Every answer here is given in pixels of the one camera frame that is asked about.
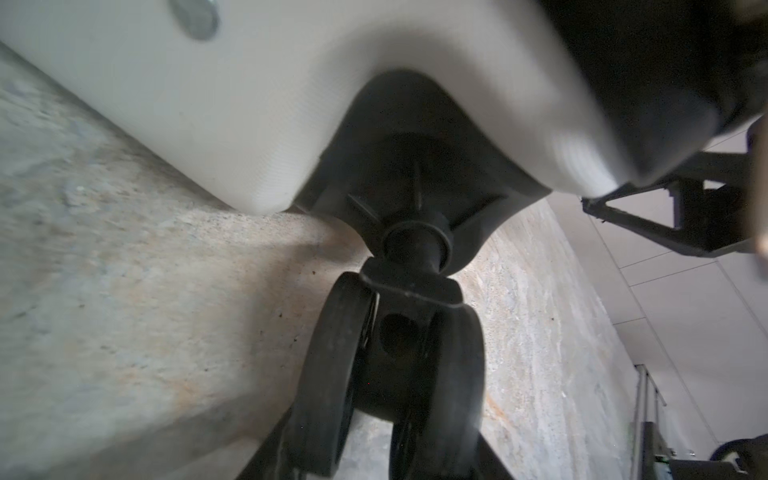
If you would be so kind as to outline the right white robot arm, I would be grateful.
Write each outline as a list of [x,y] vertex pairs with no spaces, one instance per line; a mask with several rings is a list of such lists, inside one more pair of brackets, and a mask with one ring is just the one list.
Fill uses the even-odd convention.
[[767,478],[767,435],[737,439],[718,447],[708,461],[670,460],[673,479]]

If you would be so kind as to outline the black suitcase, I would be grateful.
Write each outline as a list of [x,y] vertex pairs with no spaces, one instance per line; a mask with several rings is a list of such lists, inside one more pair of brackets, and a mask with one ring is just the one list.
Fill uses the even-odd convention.
[[290,406],[299,479],[336,473],[355,410],[392,423],[393,479],[509,477],[453,276],[552,192],[749,153],[767,267],[763,1],[5,1],[1,40],[227,204],[365,242]]

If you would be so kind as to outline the aluminium mounting rail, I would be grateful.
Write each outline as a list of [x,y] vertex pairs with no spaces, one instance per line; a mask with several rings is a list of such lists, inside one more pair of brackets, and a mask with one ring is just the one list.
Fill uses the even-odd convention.
[[632,426],[631,480],[671,479],[672,457],[663,436],[666,402],[646,366],[637,364],[636,403]]

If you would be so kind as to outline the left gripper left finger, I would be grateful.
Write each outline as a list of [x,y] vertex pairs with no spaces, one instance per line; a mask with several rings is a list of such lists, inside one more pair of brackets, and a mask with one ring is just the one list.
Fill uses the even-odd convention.
[[288,408],[244,469],[237,475],[237,480],[300,478],[300,470],[296,469],[290,460],[284,441],[284,431],[290,416],[291,408]]

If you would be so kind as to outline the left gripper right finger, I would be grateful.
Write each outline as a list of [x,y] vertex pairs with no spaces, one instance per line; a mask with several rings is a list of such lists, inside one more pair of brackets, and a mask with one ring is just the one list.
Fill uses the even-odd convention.
[[[583,211],[684,256],[717,258],[752,253],[746,227],[749,153],[698,152],[670,174],[637,187],[628,183],[615,192],[582,200]],[[666,226],[609,205],[611,201],[655,190],[673,200],[673,224]]]

